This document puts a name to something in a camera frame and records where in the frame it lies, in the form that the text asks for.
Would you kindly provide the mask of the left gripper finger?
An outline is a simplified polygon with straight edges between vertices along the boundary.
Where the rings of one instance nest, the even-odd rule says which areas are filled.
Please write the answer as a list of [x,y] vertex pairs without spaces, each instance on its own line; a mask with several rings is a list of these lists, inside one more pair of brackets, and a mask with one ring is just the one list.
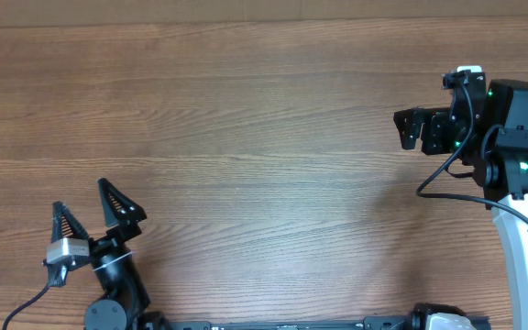
[[75,238],[87,241],[89,235],[65,203],[55,202],[52,204],[52,232],[50,242],[55,243],[62,238]]
[[97,184],[106,227],[129,226],[147,219],[145,210],[121,193],[108,179],[101,178]]

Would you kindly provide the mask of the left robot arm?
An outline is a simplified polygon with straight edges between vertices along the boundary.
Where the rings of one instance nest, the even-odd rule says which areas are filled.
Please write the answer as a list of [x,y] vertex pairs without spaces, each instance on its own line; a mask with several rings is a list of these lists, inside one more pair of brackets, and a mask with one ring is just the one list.
[[44,266],[48,286],[62,287],[71,271],[90,266],[103,295],[84,315],[86,330],[135,329],[150,304],[127,241],[142,234],[144,209],[121,193],[108,179],[97,181],[107,227],[91,237],[63,202],[52,205],[52,233]]

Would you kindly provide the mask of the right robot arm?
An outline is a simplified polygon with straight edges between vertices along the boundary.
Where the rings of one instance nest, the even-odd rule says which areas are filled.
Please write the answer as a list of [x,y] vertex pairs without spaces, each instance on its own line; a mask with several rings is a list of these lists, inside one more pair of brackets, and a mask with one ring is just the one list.
[[[416,193],[491,211],[505,257],[513,326],[528,329],[528,82],[488,82],[479,66],[460,66],[443,75],[442,87],[452,94],[450,106],[415,107],[393,116],[403,149],[448,157]],[[482,196],[426,191],[456,160],[471,167],[467,176]]]

